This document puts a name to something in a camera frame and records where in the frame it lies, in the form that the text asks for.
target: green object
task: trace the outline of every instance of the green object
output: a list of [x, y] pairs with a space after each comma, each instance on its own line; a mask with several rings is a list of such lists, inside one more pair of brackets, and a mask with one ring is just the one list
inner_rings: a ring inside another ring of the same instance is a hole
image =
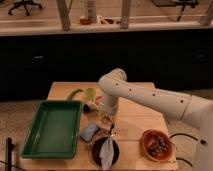
[[82, 103], [45, 100], [38, 106], [26, 137], [22, 158], [72, 158], [75, 156]]
[[86, 101], [94, 100], [95, 98], [95, 89], [94, 88], [86, 88], [84, 90], [84, 98]]
[[73, 97], [77, 94], [77, 93], [79, 93], [79, 92], [82, 92], [83, 90], [82, 89], [75, 89], [75, 90], [73, 90], [70, 94], [69, 94], [69, 96], [67, 97], [67, 100], [72, 100], [73, 99]]

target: wooden table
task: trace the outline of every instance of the wooden table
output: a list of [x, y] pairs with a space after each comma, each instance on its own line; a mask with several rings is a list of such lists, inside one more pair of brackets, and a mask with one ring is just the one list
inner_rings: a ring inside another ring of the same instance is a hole
[[[136, 83], [144, 87], [153, 88], [153, 83]], [[48, 95], [48, 100], [64, 100], [76, 88], [95, 88], [96, 95], [101, 92], [94, 82], [54, 82]], [[81, 115], [80, 131], [89, 123], [97, 120], [98, 114]], [[144, 130], [158, 129], [166, 134], [168, 130], [161, 113], [130, 100], [120, 98], [117, 113], [114, 140], [119, 145], [119, 159], [112, 170], [177, 170], [175, 155], [167, 163], [156, 163], [147, 160], [140, 153], [139, 140]], [[76, 156], [66, 160], [31, 160], [20, 159], [20, 166], [26, 170], [99, 170], [91, 158], [91, 151], [87, 144], [78, 140]]]

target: black cable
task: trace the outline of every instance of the black cable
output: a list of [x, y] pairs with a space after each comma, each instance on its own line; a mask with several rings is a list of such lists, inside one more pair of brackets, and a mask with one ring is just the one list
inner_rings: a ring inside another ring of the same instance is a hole
[[182, 161], [184, 161], [185, 163], [187, 163], [188, 165], [190, 165], [191, 167], [193, 167], [193, 164], [192, 164], [191, 162], [189, 162], [188, 160], [184, 159], [184, 158], [177, 157], [176, 159], [177, 159], [177, 160], [182, 160]]
[[195, 138], [195, 137], [192, 136], [192, 135], [186, 134], [186, 133], [176, 133], [176, 134], [171, 135], [170, 138], [173, 138], [173, 137], [178, 136], [178, 135], [187, 136], [187, 137], [190, 137], [190, 138], [194, 139], [195, 141], [198, 141], [197, 138]]
[[[5, 165], [8, 165], [7, 162], [2, 161], [2, 160], [0, 160], [0, 163], [3, 163], [3, 164], [5, 164]], [[20, 167], [18, 167], [18, 166], [12, 165], [12, 164], [11, 164], [11, 166], [12, 166], [12, 167], [15, 167], [16, 169], [22, 170], [22, 171], [27, 171], [27, 170], [25, 170], [25, 169], [23, 169], [23, 168], [20, 168]]]

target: bottle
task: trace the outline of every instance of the bottle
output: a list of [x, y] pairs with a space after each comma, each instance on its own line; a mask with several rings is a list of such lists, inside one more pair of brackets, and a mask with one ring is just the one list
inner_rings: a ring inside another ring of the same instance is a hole
[[85, 17], [90, 19], [92, 23], [97, 23], [97, 13], [94, 0], [84, 0]]

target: black bowl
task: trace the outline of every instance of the black bowl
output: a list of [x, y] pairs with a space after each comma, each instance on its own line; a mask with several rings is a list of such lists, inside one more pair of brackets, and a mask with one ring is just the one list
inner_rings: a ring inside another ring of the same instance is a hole
[[[101, 166], [101, 158], [99, 157], [101, 147], [103, 143], [106, 141], [106, 139], [107, 137], [100, 138], [92, 146], [92, 158], [95, 161], [95, 163], [99, 166]], [[114, 157], [112, 160], [112, 164], [115, 164], [119, 157], [119, 148], [118, 144], [114, 140], [113, 140], [113, 148], [114, 148]]]

